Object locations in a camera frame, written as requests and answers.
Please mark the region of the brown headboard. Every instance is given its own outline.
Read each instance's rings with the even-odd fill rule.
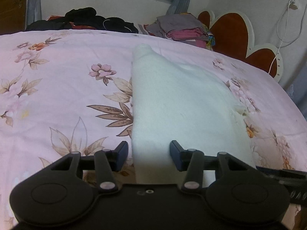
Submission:
[[[254,46],[254,30],[248,17],[233,11],[215,18],[210,10],[203,11],[198,19],[213,33],[213,50],[269,72],[277,48],[269,43]],[[278,82],[282,76],[283,64],[280,53],[274,61],[270,75]]]

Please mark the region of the white wall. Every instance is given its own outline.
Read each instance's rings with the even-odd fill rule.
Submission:
[[[189,12],[198,16],[209,0],[191,0]],[[170,2],[157,0],[41,0],[42,18],[63,16],[71,9],[93,7],[104,17],[116,16],[128,22],[150,24],[165,15]]]
[[[239,10],[245,13],[251,20],[255,32],[255,45],[272,43],[279,46],[280,41],[276,35],[276,24],[278,18],[287,7],[289,0],[210,0],[208,8],[212,9],[216,16],[229,10]],[[300,29],[300,21],[305,9],[307,0],[299,0],[301,8],[290,11],[287,37],[285,40],[294,39]],[[281,54],[284,62],[284,74],[279,84],[286,88],[293,80],[297,71],[307,60],[307,25],[304,21],[304,28],[300,38],[292,45],[282,48]],[[284,34],[285,17],[280,22],[279,32]]]

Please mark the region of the white towel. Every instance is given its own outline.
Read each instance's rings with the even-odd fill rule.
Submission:
[[[132,155],[138,183],[182,182],[183,174],[169,155],[172,140],[205,155],[226,151],[254,166],[244,108],[214,74],[172,63],[142,44],[134,50],[132,84]]]

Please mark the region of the pink bedsheet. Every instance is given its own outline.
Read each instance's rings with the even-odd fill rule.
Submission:
[[[0,36],[0,229],[16,223],[12,188],[61,156],[129,143],[132,50],[138,44],[216,74],[246,105],[256,165],[307,171],[307,122],[264,71],[202,48],[149,35],[92,30]],[[134,181],[129,159],[116,175]],[[92,181],[91,174],[85,178]],[[293,226],[293,206],[287,216]]]

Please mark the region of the wall socket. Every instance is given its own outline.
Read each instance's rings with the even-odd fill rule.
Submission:
[[[290,0],[289,8],[293,10],[297,10],[300,8],[300,3],[298,2],[298,0]]]

